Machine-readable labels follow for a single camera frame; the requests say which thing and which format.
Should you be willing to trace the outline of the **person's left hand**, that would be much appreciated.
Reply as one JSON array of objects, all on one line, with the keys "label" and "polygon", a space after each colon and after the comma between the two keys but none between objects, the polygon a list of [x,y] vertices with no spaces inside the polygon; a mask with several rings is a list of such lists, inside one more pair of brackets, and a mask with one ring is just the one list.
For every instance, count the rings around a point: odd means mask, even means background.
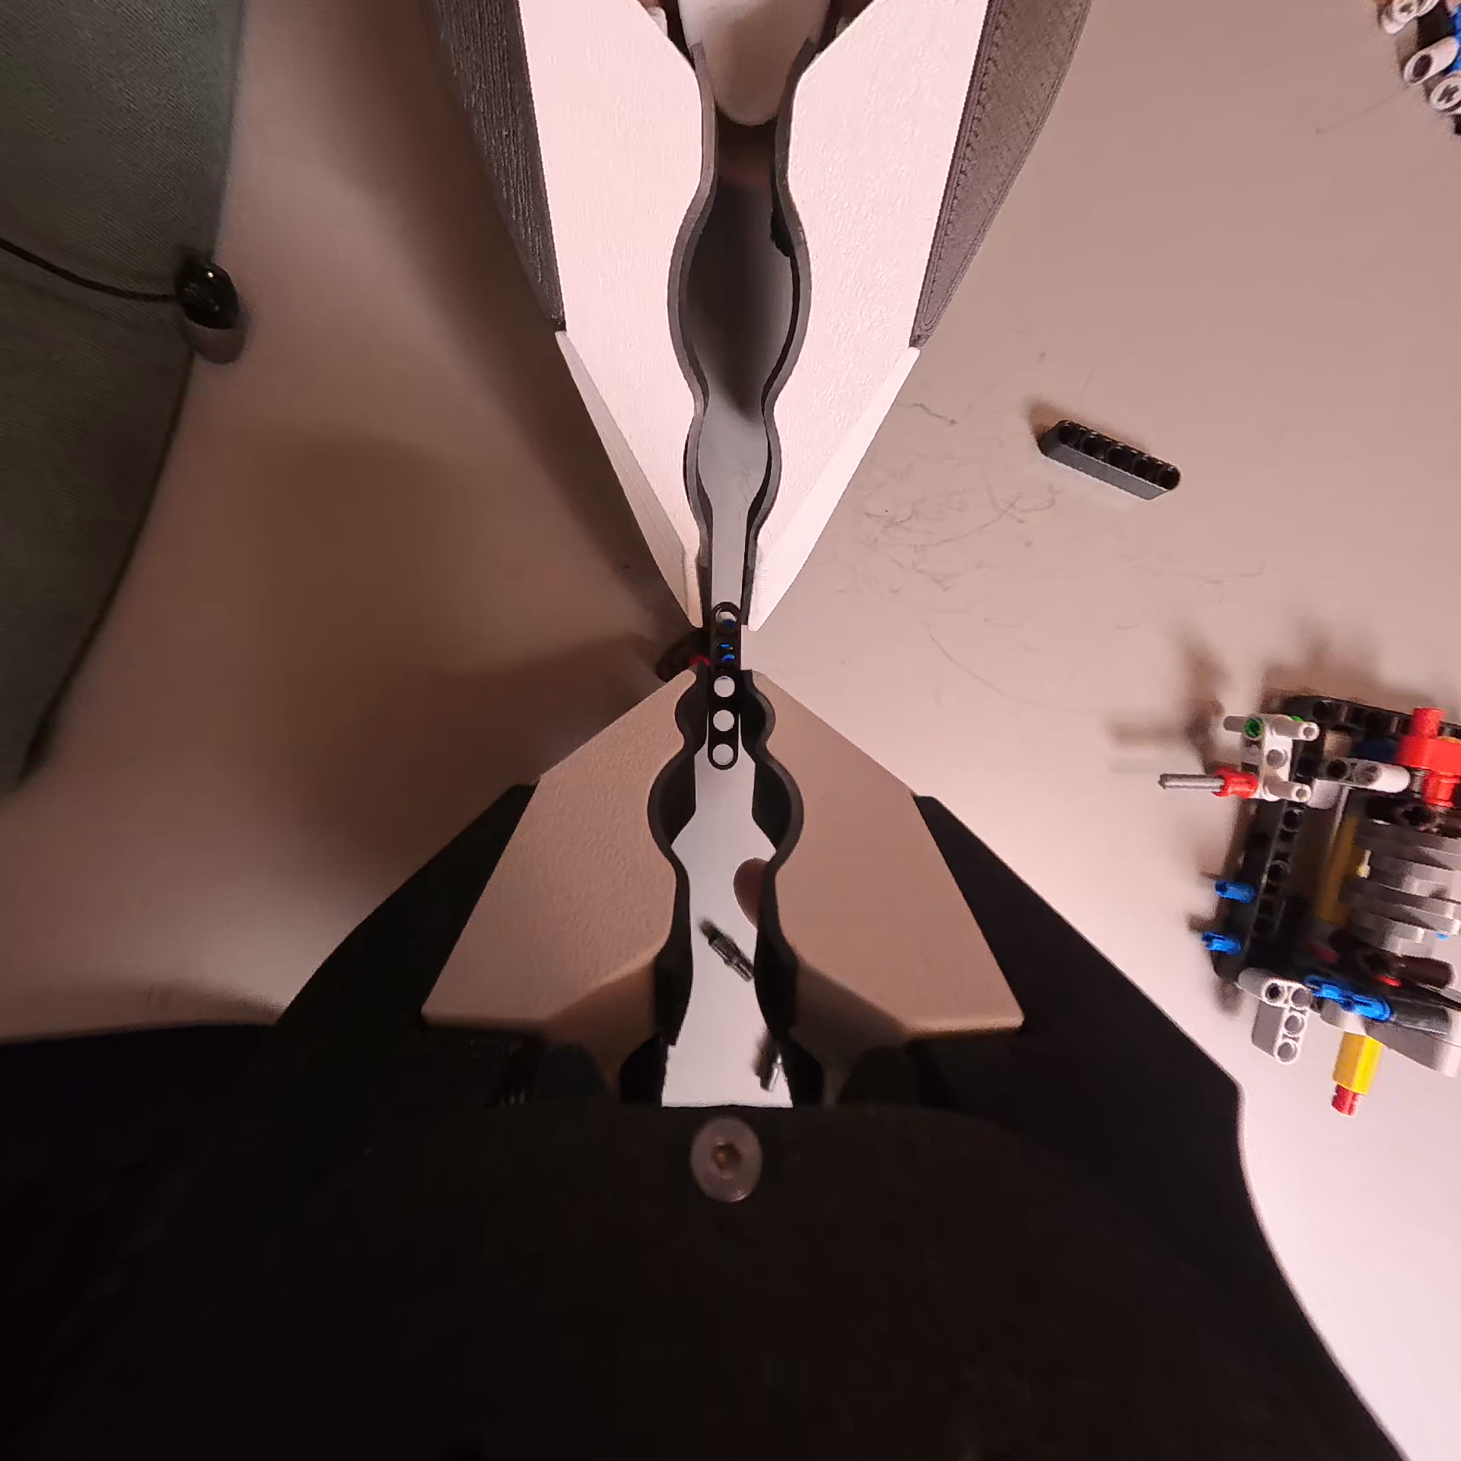
[{"label": "person's left hand", "polygon": [[762,199],[775,190],[777,120],[746,125],[718,113],[718,181],[730,190],[756,192]]}]

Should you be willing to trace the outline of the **lego car chassis assembly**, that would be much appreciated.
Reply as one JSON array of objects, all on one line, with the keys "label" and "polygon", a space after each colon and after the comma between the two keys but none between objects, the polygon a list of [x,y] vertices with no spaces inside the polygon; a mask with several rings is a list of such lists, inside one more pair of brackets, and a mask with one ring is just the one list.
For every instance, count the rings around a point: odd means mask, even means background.
[{"label": "lego car chassis assembly", "polygon": [[1289,697],[1223,734],[1231,763],[1159,786],[1243,806],[1201,940],[1218,979],[1256,999],[1253,1043],[1289,1067],[1313,1021],[1336,1028],[1344,1118],[1386,1051],[1456,1079],[1459,718]]}]

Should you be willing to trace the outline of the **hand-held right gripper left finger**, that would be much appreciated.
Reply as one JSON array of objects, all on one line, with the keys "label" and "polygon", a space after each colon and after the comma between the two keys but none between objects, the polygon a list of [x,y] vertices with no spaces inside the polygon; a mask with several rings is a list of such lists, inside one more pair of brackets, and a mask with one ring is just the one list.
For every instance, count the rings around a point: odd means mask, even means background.
[{"label": "hand-held right gripper left finger", "polygon": [[544,772],[442,977],[431,1026],[516,1031],[595,1056],[656,1100],[694,981],[688,874],[705,738],[704,674],[680,674]]}]

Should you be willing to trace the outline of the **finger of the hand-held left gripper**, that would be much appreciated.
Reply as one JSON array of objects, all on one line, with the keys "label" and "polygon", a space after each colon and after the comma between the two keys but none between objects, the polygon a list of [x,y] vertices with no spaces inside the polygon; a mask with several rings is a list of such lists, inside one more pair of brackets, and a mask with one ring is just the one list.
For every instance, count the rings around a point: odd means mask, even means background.
[{"label": "finger of the hand-held left gripper", "polygon": [[683,338],[688,257],[716,181],[716,100],[643,2],[521,2],[557,257],[557,345],[672,595],[704,620],[694,448],[704,380]]},{"label": "finger of the hand-held left gripper", "polygon": [[915,319],[987,13],[869,2],[795,82],[777,159],[795,320],[749,560],[754,632],[805,566],[918,364]]}]

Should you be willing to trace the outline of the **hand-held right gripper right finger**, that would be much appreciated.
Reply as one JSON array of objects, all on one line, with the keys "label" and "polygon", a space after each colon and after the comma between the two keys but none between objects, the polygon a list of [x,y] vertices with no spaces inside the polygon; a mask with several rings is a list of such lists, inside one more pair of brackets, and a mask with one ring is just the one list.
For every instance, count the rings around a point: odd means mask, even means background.
[{"label": "hand-held right gripper right finger", "polygon": [[770,677],[746,683],[761,874],[754,981],[793,1100],[872,1051],[1015,1033],[1021,1006],[918,796]]}]

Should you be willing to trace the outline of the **pile of small lego pieces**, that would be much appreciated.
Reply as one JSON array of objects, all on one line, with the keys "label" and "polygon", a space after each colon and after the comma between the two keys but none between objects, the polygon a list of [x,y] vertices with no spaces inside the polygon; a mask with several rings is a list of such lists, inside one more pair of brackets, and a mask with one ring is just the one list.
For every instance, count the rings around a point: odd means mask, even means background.
[{"label": "pile of small lego pieces", "polygon": [[1459,129],[1459,2],[1379,2],[1376,22],[1398,47],[1402,82]]}]

